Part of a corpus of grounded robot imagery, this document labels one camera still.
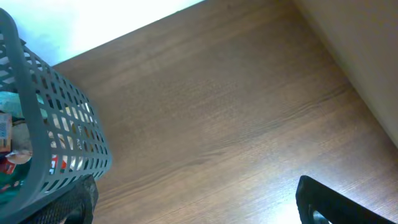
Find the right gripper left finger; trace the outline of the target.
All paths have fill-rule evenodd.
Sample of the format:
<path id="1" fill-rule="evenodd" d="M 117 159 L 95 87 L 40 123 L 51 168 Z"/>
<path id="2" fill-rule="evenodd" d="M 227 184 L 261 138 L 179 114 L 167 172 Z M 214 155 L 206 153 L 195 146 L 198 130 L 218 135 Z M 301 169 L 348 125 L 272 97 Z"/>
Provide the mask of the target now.
<path id="1" fill-rule="evenodd" d="M 84 175 L 23 209 L 21 223 L 91 223 L 98 201 L 93 175 Z"/>

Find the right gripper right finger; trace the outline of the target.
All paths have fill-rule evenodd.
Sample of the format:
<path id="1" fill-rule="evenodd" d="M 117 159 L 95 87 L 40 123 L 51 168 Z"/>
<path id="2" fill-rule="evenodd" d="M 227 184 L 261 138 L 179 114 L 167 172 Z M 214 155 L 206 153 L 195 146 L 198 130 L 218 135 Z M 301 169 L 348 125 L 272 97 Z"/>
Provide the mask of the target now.
<path id="1" fill-rule="evenodd" d="M 295 198 L 302 223 L 394 223 L 307 175 L 300 177 Z"/>

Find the green Nescafe coffee bag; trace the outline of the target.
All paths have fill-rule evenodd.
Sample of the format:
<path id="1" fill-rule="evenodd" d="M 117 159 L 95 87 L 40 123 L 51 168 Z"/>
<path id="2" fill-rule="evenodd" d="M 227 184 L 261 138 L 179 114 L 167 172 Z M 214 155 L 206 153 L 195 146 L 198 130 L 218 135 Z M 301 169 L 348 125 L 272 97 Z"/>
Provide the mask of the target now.
<path id="1" fill-rule="evenodd" d="M 13 164 L 5 157 L 1 158 L 1 207 L 19 194 L 30 169 L 30 161 Z"/>

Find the Kleenex tissue multipack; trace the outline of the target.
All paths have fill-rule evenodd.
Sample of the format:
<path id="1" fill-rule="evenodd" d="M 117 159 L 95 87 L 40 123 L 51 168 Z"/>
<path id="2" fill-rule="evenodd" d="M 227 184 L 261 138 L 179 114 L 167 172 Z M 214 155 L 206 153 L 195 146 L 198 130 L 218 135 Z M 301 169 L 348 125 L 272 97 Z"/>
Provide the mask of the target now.
<path id="1" fill-rule="evenodd" d="M 1 113 L 0 121 L 0 139 L 1 139 L 1 153 L 11 151 L 11 132 L 12 132 L 12 116 L 10 114 Z"/>

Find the light blue tissue packet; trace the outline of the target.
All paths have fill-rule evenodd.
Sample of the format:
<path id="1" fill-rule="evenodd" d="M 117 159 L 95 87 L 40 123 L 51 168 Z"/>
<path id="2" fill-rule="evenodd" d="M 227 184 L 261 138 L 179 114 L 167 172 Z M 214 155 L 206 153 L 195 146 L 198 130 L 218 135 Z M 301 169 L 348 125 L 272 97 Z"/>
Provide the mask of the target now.
<path id="1" fill-rule="evenodd" d="M 1 92 L 1 112 L 11 114 L 15 119 L 25 119 L 18 93 Z"/>

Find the beige cookie bag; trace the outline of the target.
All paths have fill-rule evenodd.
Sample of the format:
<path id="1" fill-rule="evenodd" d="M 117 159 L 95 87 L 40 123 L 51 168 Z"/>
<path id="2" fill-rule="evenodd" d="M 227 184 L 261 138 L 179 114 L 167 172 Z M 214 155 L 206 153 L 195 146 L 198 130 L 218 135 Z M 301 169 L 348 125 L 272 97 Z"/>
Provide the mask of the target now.
<path id="1" fill-rule="evenodd" d="M 11 151 L 1 153 L 13 164 L 24 164 L 31 160 L 33 147 L 30 141 L 29 129 L 24 121 L 12 125 Z"/>

